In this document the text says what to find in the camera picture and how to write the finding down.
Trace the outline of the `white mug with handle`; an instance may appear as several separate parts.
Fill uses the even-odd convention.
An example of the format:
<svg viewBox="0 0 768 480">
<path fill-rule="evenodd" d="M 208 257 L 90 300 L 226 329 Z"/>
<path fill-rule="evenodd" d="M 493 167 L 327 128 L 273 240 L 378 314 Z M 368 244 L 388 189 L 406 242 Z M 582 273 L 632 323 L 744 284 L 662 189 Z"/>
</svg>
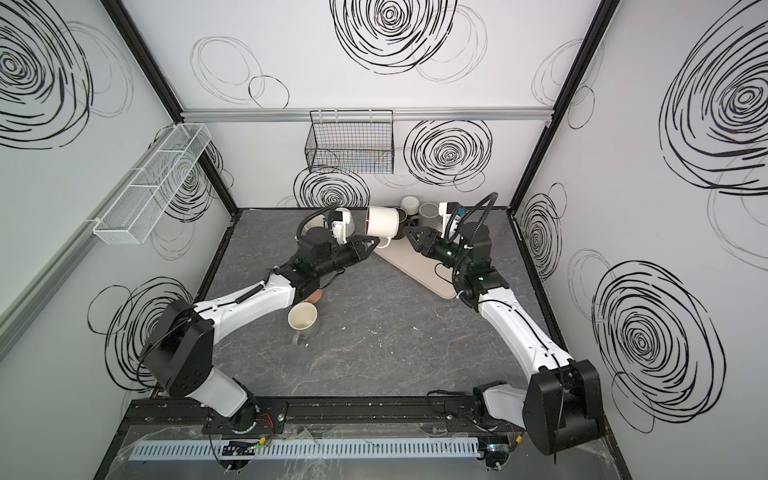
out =
<svg viewBox="0 0 768 480">
<path fill-rule="evenodd" d="M 366 213 L 365 234 L 377 237 L 377 249 L 386 248 L 399 229 L 399 212 L 395 208 L 369 206 Z"/>
</svg>

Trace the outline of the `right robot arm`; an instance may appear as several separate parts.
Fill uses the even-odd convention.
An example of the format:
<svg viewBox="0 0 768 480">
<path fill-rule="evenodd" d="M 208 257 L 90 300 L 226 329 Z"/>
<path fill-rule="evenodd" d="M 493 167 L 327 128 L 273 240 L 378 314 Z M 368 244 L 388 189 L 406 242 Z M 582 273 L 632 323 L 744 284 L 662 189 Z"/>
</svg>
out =
<svg viewBox="0 0 768 480">
<path fill-rule="evenodd" d="M 524 389 L 504 382 L 476 388 L 483 413 L 522 428 L 540 453 L 556 456 L 605 435 L 600 376 L 539 327 L 493 266 L 486 219 L 497 198 L 492 192 L 469 208 L 448 203 L 440 230 L 408 226 L 404 235 L 415 252 L 450 270 L 457 298 L 496 330 L 527 375 Z"/>
</svg>

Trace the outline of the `pink mug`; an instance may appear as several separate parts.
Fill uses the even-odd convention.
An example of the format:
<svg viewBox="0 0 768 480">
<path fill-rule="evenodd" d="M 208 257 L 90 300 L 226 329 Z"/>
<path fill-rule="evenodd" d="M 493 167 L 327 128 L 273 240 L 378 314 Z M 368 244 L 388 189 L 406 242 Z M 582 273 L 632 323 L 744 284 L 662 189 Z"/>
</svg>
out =
<svg viewBox="0 0 768 480">
<path fill-rule="evenodd" d="M 308 220 L 302 227 L 302 234 L 305 235 L 312 228 L 325 228 L 325 215 L 319 214 Z"/>
</svg>

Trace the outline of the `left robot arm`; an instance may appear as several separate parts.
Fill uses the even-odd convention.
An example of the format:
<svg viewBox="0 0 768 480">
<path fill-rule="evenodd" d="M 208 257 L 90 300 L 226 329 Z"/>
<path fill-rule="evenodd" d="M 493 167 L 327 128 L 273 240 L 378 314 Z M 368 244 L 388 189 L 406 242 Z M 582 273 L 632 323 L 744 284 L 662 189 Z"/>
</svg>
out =
<svg viewBox="0 0 768 480">
<path fill-rule="evenodd" d="M 321 279 L 366 260 L 377 236 L 344 236 L 334 224 L 337 203 L 305 217 L 295 253 L 267 270 L 262 280 L 229 295 L 190 304 L 180 299 L 163 311 L 139 355 L 139 364 L 173 399 L 211 408 L 236 434 L 261 420 L 253 394 L 213 366 L 213 347 L 226 336 L 272 312 L 293 307 L 323 288 Z"/>
</svg>

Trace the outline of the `tall grey mug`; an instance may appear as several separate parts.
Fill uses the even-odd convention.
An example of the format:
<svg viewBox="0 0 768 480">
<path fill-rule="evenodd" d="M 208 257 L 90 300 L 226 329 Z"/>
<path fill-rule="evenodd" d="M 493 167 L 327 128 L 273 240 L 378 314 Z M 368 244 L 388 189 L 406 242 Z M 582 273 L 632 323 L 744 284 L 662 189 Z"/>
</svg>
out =
<svg viewBox="0 0 768 480">
<path fill-rule="evenodd" d="M 288 324 L 293 330 L 292 343 L 296 346 L 306 343 L 319 329 L 316 306 L 309 302 L 293 306 L 288 313 Z"/>
</svg>

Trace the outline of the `orange and cream mug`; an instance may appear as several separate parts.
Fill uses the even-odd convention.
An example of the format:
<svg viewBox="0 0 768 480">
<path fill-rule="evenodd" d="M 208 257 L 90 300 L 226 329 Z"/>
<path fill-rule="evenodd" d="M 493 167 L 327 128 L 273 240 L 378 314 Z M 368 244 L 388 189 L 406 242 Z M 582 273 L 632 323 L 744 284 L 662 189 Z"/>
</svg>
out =
<svg viewBox="0 0 768 480">
<path fill-rule="evenodd" d="M 318 289 L 318 290 L 314 291 L 312 294 L 310 294 L 305 299 L 305 302 L 308 302 L 308 303 L 311 303 L 311 304 L 316 304 L 322 298 L 322 295 L 323 295 L 323 291 L 321 289 Z"/>
</svg>

